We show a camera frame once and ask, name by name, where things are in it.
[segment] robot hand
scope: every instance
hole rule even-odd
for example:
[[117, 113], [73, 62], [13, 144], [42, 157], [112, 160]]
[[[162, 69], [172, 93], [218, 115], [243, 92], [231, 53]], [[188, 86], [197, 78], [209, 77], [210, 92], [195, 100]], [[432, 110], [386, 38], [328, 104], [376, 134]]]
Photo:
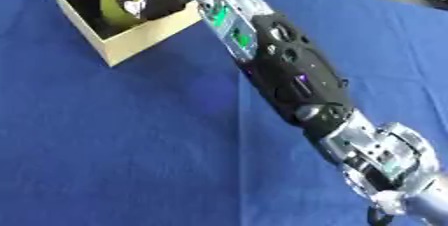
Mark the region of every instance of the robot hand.
[[369, 122], [346, 97], [348, 81], [263, 0], [196, 1], [260, 94], [372, 203], [372, 225], [404, 214], [448, 225], [448, 176], [427, 140], [399, 123], [377, 128]]

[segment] table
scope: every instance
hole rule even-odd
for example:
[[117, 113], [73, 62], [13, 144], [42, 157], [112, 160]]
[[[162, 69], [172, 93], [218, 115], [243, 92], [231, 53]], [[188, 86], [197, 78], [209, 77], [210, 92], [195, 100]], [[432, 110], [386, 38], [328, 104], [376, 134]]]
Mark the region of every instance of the table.
[[[413, 127], [448, 165], [445, 12], [267, 1], [350, 80], [375, 123]], [[53, 0], [3, 3], [2, 226], [365, 225], [367, 204], [203, 23], [108, 69]]]

